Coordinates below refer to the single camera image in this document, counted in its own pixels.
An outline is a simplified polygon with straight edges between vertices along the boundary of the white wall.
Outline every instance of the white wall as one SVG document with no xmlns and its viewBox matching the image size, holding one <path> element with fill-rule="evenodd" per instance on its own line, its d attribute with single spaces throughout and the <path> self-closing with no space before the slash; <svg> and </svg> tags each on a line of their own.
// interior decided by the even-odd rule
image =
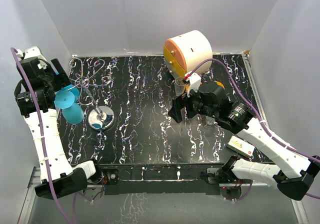
<svg viewBox="0 0 320 224">
<path fill-rule="evenodd" d="M 59 58 L 68 69 L 66 48 L 41 0 L 0 0 L 0 219 L 17 223 L 38 157 L 31 133 L 20 115 L 14 89 L 21 79 L 10 47 L 41 48 L 46 58 Z"/>
<path fill-rule="evenodd" d="M 42 0 L 72 54 L 162 54 L 198 29 L 213 51 L 251 49 L 276 0 Z"/>
<path fill-rule="evenodd" d="M 320 0 L 278 0 L 250 52 L 271 129 L 311 155 L 320 155 L 319 10 Z M 320 196 L 319 175 L 309 192 Z M 319 223 L 320 201 L 302 202 Z"/>
</svg>

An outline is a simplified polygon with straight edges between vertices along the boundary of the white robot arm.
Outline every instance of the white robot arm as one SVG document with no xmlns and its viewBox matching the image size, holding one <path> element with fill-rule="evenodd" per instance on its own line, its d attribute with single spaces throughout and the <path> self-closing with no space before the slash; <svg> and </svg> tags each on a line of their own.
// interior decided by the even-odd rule
<svg viewBox="0 0 320 224">
<path fill-rule="evenodd" d="M 172 101 L 168 114 L 181 122 L 181 109 L 186 108 L 188 118 L 204 114 L 215 118 L 218 125 L 248 141 L 268 156 L 274 164 L 253 163 L 239 157 L 231 157 L 211 178 L 233 182 L 238 179 L 250 179 L 269 185 L 277 185 L 286 196 L 301 200 L 307 193 L 320 165 L 308 158 L 296 154 L 287 147 L 280 146 L 262 129 L 254 113 L 243 103 L 231 103 L 224 88 L 216 82 L 201 84 L 197 73 L 186 75 L 189 89 Z"/>
<path fill-rule="evenodd" d="M 49 163 L 52 183 L 58 198 L 86 189 L 88 179 L 92 181 L 101 179 L 101 170 L 93 159 L 72 168 L 65 156 L 57 127 L 57 111 L 54 105 L 55 92 L 71 85 L 67 74 L 57 59 L 51 61 L 57 71 L 53 70 L 36 46 L 25 50 L 25 52 L 17 50 L 17 56 L 21 58 L 20 64 L 36 94 L 44 129 L 47 157 L 44 155 L 35 105 L 26 81 L 22 79 L 17 85 L 14 95 L 21 115 L 24 116 L 24 120 L 30 128 L 39 158 L 41 184 L 35 187 L 37 196 L 53 198 L 49 187 L 46 160 Z M 25 88 L 25 92 L 21 92 L 21 85 Z"/>
</svg>

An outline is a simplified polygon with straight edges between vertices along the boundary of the cable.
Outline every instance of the cable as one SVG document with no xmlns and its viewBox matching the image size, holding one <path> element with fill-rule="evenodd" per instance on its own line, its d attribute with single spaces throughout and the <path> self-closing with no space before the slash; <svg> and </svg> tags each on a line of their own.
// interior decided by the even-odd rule
<svg viewBox="0 0 320 224">
<path fill-rule="evenodd" d="M 92 200 L 94 201 L 94 200 L 96 199 L 96 197 L 97 197 L 100 193 L 104 193 L 104 191 L 98 192 L 98 193 L 94 196 L 94 198 L 92 198 Z"/>
<path fill-rule="evenodd" d="M 318 159 L 316 159 L 316 158 L 314 158 L 314 157 L 311 157 L 311 156 L 309 156 L 309 155 L 307 155 L 307 154 L 304 154 L 304 153 L 302 153 L 302 152 L 300 152 L 300 151 L 298 151 L 298 150 L 296 150 L 296 149 L 294 149 L 294 148 L 292 148 L 292 147 L 289 147 L 289 146 L 287 146 L 286 144 L 284 144 L 282 141 L 278 140 L 276 137 L 273 137 L 273 136 L 272 136 L 272 134 L 271 134 L 271 132 L 269 131 L 268 127 L 265 125 L 264 121 L 262 120 L 262 118 L 261 118 L 261 116 L 260 116 L 260 113 L 256 110 L 256 108 L 252 105 L 252 103 L 250 103 L 250 102 L 242 95 L 242 93 L 241 93 L 241 91 L 239 90 L 236 82 L 235 82 L 234 79 L 232 78 L 232 75 L 229 73 L 228 68 L 227 68 L 220 60 L 215 59 L 215 58 L 208 58 L 208 59 L 204 60 L 203 62 L 201 62 L 197 67 L 195 67 L 194 70 L 191 71 L 190 75 L 191 75 L 192 73 L 194 73 L 201 65 L 203 65 L 204 63 L 206 63 L 206 62 L 208 62 L 208 61 L 216 61 L 216 62 L 218 62 L 219 64 L 221 64 L 221 65 L 224 67 L 224 69 L 226 70 L 226 72 L 227 72 L 227 74 L 228 74 L 228 76 L 229 76 L 229 78 L 230 78 L 230 80 L 231 80 L 231 82 L 232 82 L 235 90 L 237 91 L 237 93 L 239 94 L 239 96 L 241 97 L 241 99 L 254 111 L 257 119 L 259 120 L 259 123 L 260 123 L 262 129 L 265 131 L 265 133 L 266 133 L 269 137 L 271 137 L 276 143 L 280 144 L 281 146 L 287 147 L 288 150 L 290 150 L 290 151 L 292 151 L 292 152 L 294 152 L 294 153 L 297 153 L 297 154 L 299 154 L 299 155 L 301 155 L 301 156 L 304 156 L 304 157 L 306 157 L 306 158 L 308 158 L 308 159 L 310 159 L 310 160 L 313 160 L 314 162 L 320 163 L 320 160 L 318 160 Z M 306 195 L 308 195 L 309 197 L 313 197 L 313 198 L 316 198 L 316 199 L 320 199 L 320 197 L 315 196 L 315 195 L 312 195 L 312 194 L 306 194 Z"/>
<path fill-rule="evenodd" d="M 31 83 L 27 77 L 26 72 L 24 71 L 20 61 L 18 60 L 18 57 L 16 55 L 18 51 L 15 48 L 11 48 L 11 53 L 13 55 L 13 58 L 15 60 L 16 65 L 18 66 L 20 73 L 22 75 L 22 77 L 24 78 L 24 81 L 29 89 L 30 95 L 32 97 L 33 103 L 35 105 L 35 110 L 36 113 L 38 115 L 38 119 L 39 119 L 39 127 L 40 127 L 40 135 L 41 135 L 41 143 L 42 143 L 42 149 L 43 149 L 43 156 L 46 159 L 48 157 L 47 154 L 47 149 L 46 149 L 46 143 L 45 143 L 45 133 L 44 133 L 44 124 L 42 122 L 42 117 L 41 117 L 41 112 L 40 112 L 40 107 L 37 101 L 37 97 L 36 94 L 31 86 Z M 50 191 L 53 197 L 53 200 L 58 208 L 58 210 L 60 211 L 60 213 L 63 215 L 63 217 L 65 218 L 65 220 L 69 223 L 69 224 L 73 224 L 72 221 L 70 220 L 70 218 L 67 216 L 67 214 L 64 212 L 63 208 L 61 207 L 56 192 L 55 192 L 55 188 L 54 188 L 54 184 L 52 182 L 52 177 L 51 177 L 51 171 L 50 171 L 50 166 L 49 166 L 49 161 L 48 159 L 45 160 L 45 167 L 46 167 L 46 171 L 47 171 L 47 175 L 48 175 L 48 182 L 49 182 L 49 187 L 50 187 Z"/>
<path fill-rule="evenodd" d="M 188 75 L 184 78 L 184 80 L 187 80 L 194 72 L 196 72 L 196 70 L 197 70 L 198 68 L 200 68 L 203 64 L 207 63 L 208 61 L 219 61 L 219 60 L 218 60 L 218 59 L 215 59 L 215 58 L 207 58 L 207 59 L 205 59 L 205 60 L 202 61 L 200 64 L 198 64 L 198 65 L 191 71 L 191 73 L 188 74 Z"/>
<path fill-rule="evenodd" d="M 87 199 L 89 202 L 93 202 L 93 199 L 85 196 L 83 193 L 81 193 L 81 192 L 77 192 L 77 193 L 78 193 L 80 196 L 82 196 L 83 198 Z"/>
<path fill-rule="evenodd" d="M 310 194 L 310 193 L 307 193 L 306 196 L 311 197 L 311 198 L 315 198 L 315 199 L 320 199 L 320 197 L 313 195 L 313 194 Z"/>
<path fill-rule="evenodd" d="M 250 185 L 249 185 L 248 191 L 246 192 L 246 194 L 243 197 L 239 198 L 237 201 L 241 201 L 241 200 L 245 199 L 248 196 L 248 194 L 249 194 L 249 192 L 251 191 L 251 188 L 252 188 L 252 183 L 253 183 L 253 181 L 250 180 Z"/>
</svg>

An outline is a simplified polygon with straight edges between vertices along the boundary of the small box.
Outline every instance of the small box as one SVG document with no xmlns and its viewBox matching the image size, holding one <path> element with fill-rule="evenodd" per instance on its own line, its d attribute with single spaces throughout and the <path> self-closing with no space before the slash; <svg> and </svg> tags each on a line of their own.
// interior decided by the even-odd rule
<svg viewBox="0 0 320 224">
<path fill-rule="evenodd" d="M 244 140 L 237 138 L 236 136 L 232 136 L 228 144 L 226 145 L 228 148 L 244 155 L 247 158 L 252 157 L 255 147 Z"/>
</svg>

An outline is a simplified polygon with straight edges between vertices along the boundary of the black marbled table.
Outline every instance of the black marbled table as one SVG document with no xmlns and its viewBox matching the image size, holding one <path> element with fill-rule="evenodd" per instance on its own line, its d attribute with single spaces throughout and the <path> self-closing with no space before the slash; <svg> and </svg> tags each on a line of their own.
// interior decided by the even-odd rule
<svg viewBox="0 0 320 224">
<path fill-rule="evenodd" d="M 255 106 L 255 98 L 241 54 L 214 55 L 225 63 L 243 95 Z M 105 61 L 104 68 L 90 84 L 89 90 L 99 105 L 107 104 L 116 116 L 115 125 L 105 131 L 95 131 L 88 125 L 87 114 L 92 106 L 83 106 L 84 121 L 78 125 L 68 124 L 60 114 L 59 132 L 69 162 L 73 165 L 95 158 L 101 165 L 120 164 L 223 164 L 236 152 L 226 148 L 232 134 L 218 126 L 206 124 L 204 116 L 198 115 L 177 124 L 167 115 L 174 97 L 174 79 L 162 56 L 134 57 L 85 57 L 83 73 L 94 74 Z M 80 73 L 81 64 L 75 61 L 70 78 Z M 240 100 L 228 74 L 218 64 L 202 76 L 202 81 L 217 80 L 224 84 L 231 101 Z M 82 102 L 88 103 L 86 96 Z M 254 162 L 269 161 L 255 150 Z"/>
</svg>

